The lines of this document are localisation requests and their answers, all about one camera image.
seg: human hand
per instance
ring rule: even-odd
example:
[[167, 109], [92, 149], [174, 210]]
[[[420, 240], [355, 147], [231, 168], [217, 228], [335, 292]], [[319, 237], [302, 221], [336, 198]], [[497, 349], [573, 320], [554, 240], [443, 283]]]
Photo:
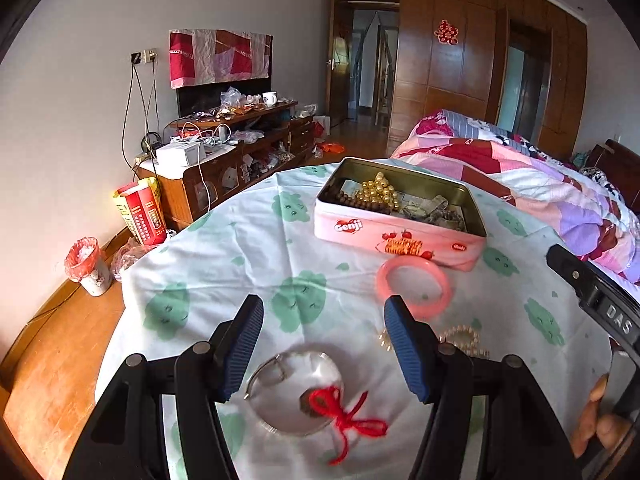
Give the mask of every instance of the human hand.
[[631, 423], [617, 415], [607, 414], [598, 418], [598, 408], [607, 387], [609, 375], [605, 374], [598, 379], [598, 382], [589, 394], [587, 405], [580, 414], [578, 427], [571, 436], [571, 449], [574, 456], [581, 456], [587, 449], [589, 440], [594, 435], [602, 443], [602, 446], [609, 452], [615, 452], [618, 444], [624, 439], [631, 428]]

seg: pink tin box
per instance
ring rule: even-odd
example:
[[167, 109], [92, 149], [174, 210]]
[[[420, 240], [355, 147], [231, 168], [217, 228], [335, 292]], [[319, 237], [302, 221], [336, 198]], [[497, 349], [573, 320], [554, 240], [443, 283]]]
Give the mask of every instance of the pink tin box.
[[[343, 205], [340, 190], [374, 180], [382, 172], [396, 192], [432, 200], [442, 196], [462, 210], [466, 232]], [[347, 157], [316, 198], [315, 234], [322, 240], [371, 251], [421, 256], [465, 272], [473, 269], [486, 244], [486, 230], [469, 190], [448, 178]]]

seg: pink ring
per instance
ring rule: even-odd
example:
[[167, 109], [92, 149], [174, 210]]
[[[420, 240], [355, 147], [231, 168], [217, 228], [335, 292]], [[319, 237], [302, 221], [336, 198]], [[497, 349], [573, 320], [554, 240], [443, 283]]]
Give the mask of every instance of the pink ring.
[[437, 300], [428, 301], [427, 303], [420, 305], [412, 303], [406, 304], [409, 312], [411, 312], [416, 319], [429, 319], [433, 316], [437, 316], [446, 309], [453, 297], [453, 292], [449, 285], [447, 275], [442, 272], [440, 267], [436, 264], [429, 260], [425, 260], [424, 258], [420, 258], [419, 256], [396, 256], [382, 264], [376, 275], [376, 288], [382, 301], [386, 301], [390, 296], [397, 294], [391, 290], [388, 277], [389, 273], [398, 267], [417, 267], [418, 269], [428, 272], [434, 277], [436, 282], [438, 282], [438, 285], [440, 285], [442, 290], [442, 294]]

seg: wood panel wall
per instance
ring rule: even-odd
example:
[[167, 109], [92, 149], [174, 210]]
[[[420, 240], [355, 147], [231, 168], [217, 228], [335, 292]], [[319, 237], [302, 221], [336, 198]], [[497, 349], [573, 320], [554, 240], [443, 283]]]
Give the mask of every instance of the wood panel wall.
[[[558, 158], [571, 155], [586, 85], [586, 27], [546, 0], [400, 0], [389, 151], [438, 108], [485, 118], [496, 11], [505, 7], [512, 20], [551, 33], [551, 79], [538, 146]], [[441, 20], [459, 29], [457, 45], [440, 44], [434, 36]]]

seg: red string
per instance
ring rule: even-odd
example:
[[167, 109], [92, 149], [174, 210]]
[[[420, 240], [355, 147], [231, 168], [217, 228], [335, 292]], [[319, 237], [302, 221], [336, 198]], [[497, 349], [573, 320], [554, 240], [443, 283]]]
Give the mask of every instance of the red string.
[[342, 394], [335, 386], [316, 390], [311, 392], [309, 395], [309, 405], [311, 408], [320, 415], [334, 418], [334, 425], [338, 431], [340, 431], [340, 436], [342, 437], [342, 442], [344, 444], [342, 447], [342, 454], [338, 458], [331, 460], [329, 465], [339, 464], [345, 459], [349, 452], [349, 441], [347, 440], [346, 430], [353, 428], [359, 434], [370, 436], [372, 438], [379, 438], [386, 435], [388, 424], [384, 420], [379, 420], [377, 418], [354, 420], [353, 418], [364, 404], [364, 401], [367, 400], [368, 394], [368, 392], [364, 392], [360, 396], [360, 400], [349, 413], [343, 410], [340, 404]]

